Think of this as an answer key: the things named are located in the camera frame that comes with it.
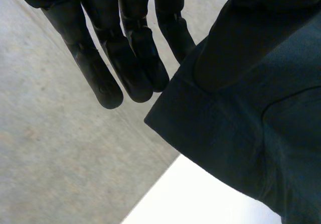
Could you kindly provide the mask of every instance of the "fingertip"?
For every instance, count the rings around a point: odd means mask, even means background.
[[[99,103],[106,109],[115,109],[119,107],[123,100],[124,95],[118,85],[113,88],[99,87],[100,94],[96,94]]]

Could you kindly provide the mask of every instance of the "white floor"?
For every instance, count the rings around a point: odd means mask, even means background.
[[[180,155],[122,224],[281,224],[264,204]]]

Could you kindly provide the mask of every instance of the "dark jacket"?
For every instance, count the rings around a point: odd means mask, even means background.
[[[237,83],[209,94],[190,54],[145,122],[170,145],[288,224],[321,223],[321,15]]]

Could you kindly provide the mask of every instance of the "gray floor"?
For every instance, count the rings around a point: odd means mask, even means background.
[[[225,1],[186,0],[196,42]],[[149,9],[172,76],[178,63]],[[41,11],[0,0],[0,224],[120,223],[178,155],[142,121],[157,96],[103,109]]]

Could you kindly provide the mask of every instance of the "glove finger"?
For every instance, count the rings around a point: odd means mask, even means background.
[[[195,47],[187,22],[181,15],[184,0],[155,0],[155,8],[159,28],[181,63]]]
[[[147,26],[148,0],[119,0],[122,22],[130,46],[155,92],[163,91],[169,76],[159,57],[152,31]]]
[[[123,94],[95,48],[80,1],[64,2],[42,11],[61,34],[101,105],[108,109],[120,106]]]
[[[120,27],[118,0],[82,0],[111,65],[136,102],[148,101],[152,86]]]

